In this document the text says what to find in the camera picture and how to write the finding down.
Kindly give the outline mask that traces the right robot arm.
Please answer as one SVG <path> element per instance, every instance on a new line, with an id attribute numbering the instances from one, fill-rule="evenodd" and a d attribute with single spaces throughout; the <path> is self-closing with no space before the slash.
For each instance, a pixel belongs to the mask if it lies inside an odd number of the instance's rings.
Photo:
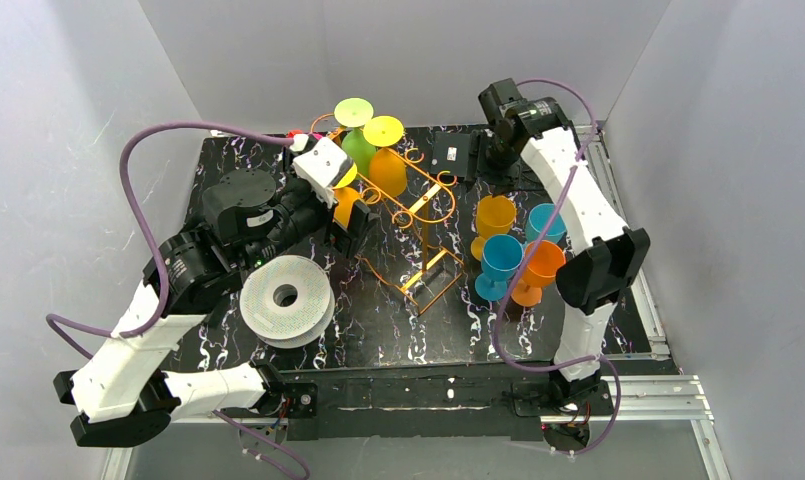
<path id="1" fill-rule="evenodd" d="M 575 402 L 595 388 L 605 362 L 602 342 L 609 319 L 636 279 L 650 248 L 643 228 L 631 228 L 606 199 L 585 161 L 590 137 L 580 139 L 551 99 L 528 100 L 511 78 L 490 84 L 479 103 L 494 133 L 488 159 L 505 170 L 522 162 L 554 200 L 542 228 L 561 218 L 573 256 L 555 272 L 565 304 L 560 343 L 548 367 L 519 363 L 502 348 L 499 331 L 491 344 L 508 365 L 549 380 L 548 397 Z"/>

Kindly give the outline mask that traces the yellow-orange wine glass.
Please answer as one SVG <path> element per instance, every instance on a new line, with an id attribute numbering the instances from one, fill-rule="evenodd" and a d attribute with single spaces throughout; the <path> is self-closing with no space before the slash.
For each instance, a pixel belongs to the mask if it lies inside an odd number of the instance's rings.
<path id="1" fill-rule="evenodd" d="M 337 201 L 334 211 L 334 220 L 347 228 L 352 215 L 353 205 L 360 199 L 360 194 L 351 187 L 357 177 L 357 166 L 353 165 L 343 178 L 334 186 L 333 192 Z"/>
<path id="2" fill-rule="evenodd" d="M 516 216 L 516 205 L 504 195 L 489 195 L 479 201 L 475 211 L 476 237 L 471 243 L 471 253 L 475 260 L 482 259 L 483 249 L 489 238 L 510 231 Z"/>
<path id="3" fill-rule="evenodd" d="M 378 148 L 369 164 L 369 180 L 388 196 L 400 195 L 407 187 L 406 166 L 393 146 L 405 134 L 403 124 L 393 116 L 377 116 L 365 124 L 363 134 L 370 145 Z"/>

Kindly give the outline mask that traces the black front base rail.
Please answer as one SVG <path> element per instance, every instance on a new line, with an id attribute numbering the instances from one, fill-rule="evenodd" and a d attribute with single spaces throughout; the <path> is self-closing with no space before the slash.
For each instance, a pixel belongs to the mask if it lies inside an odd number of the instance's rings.
<path id="1" fill-rule="evenodd" d="M 503 363 L 283 371 L 294 441 L 380 436 L 538 441 L 541 422 L 608 416 L 610 383 L 560 393 L 549 374 Z"/>

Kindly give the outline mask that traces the yellow-orange wine glass back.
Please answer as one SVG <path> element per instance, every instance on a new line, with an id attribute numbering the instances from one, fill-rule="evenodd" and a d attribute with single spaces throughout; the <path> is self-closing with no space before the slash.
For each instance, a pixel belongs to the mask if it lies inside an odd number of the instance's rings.
<path id="1" fill-rule="evenodd" d="M 377 116 L 365 124 L 363 134 L 370 145 L 378 148 L 369 164 L 369 180 L 388 196 L 400 195 L 407 187 L 406 166 L 393 146 L 405 134 L 403 124 L 393 116 Z"/>

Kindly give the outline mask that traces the white perforated filament spool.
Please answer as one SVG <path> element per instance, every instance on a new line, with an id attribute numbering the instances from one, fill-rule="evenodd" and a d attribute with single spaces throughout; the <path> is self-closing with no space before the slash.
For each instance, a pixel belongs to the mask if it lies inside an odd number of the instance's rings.
<path id="1" fill-rule="evenodd" d="M 279 256 L 255 271 L 240 291 L 242 319 L 265 344 L 303 347 L 323 334 L 332 320 L 335 296 L 328 275 L 314 261 Z"/>

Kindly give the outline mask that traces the green wine glass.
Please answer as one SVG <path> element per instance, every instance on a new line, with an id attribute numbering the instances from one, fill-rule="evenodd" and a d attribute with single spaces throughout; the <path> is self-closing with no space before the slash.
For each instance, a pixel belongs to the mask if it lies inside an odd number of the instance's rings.
<path id="1" fill-rule="evenodd" d="M 346 129 L 341 148 L 353 159 L 358 173 L 367 177 L 370 162 L 377 151 L 363 133 L 363 127 L 374 115 L 372 104 L 363 98 L 347 98 L 336 105 L 333 114 L 337 123 Z"/>

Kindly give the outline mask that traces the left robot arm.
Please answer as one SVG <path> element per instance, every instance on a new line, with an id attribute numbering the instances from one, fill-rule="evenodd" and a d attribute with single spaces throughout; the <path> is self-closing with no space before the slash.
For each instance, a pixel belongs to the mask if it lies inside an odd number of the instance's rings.
<path id="1" fill-rule="evenodd" d="M 293 177 L 278 186 L 262 170 L 225 175 L 202 195 L 203 213 L 157 248 L 128 311 L 101 349 L 76 371 L 59 373 L 59 400 L 77 407 L 81 447 L 125 448 L 159 435 L 174 419 L 222 408 L 257 409 L 285 391 L 277 370 L 250 362 L 180 379 L 166 355 L 254 272 L 303 238 L 323 231 L 330 246 L 355 254 L 377 215 L 362 200 L 325 203 Z M 344 220 L 336 219 L 343 209 Z"/>

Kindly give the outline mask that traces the blue wine glass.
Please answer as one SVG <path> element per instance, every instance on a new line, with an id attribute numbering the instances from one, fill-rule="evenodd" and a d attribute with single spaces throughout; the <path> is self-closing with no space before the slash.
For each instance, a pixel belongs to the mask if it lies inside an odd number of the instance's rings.
<path id="1" fill-rule="evenodd" d="M 515 237 L 508 234 L 490 237 L 482 250 L 481 274 L 474 284 L 476 293 L 490 302 L 502 299 L 523 258 L 523 245 Z"/>

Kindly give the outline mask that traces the orange wine glass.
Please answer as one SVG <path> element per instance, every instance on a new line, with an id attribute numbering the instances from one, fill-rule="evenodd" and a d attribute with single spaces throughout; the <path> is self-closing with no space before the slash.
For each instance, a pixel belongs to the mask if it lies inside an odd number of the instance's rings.
<path id="1" fill-rule="evenodd" d="M 544 240 L 535 253 L 532 245 L 525 250 L 530 259 L 520 282 L 513 289 L 511 299 L 520 306 L 533 307 L 542 301 L 544 289 L 555 281 L 556 273 L 566 263 L 563 250 L 556 243 Z"/>

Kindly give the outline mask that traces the black power adapter box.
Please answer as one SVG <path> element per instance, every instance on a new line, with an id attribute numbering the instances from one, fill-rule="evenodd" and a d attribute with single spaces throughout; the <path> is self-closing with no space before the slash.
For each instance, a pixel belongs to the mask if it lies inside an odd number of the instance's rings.
<path id="1" fill-rule="evenodd" d="M 436 176 L 456 177 L 459 180 L 470 178 L 471 142 L 470 134 L 435 132 L 429 172 Z"/>

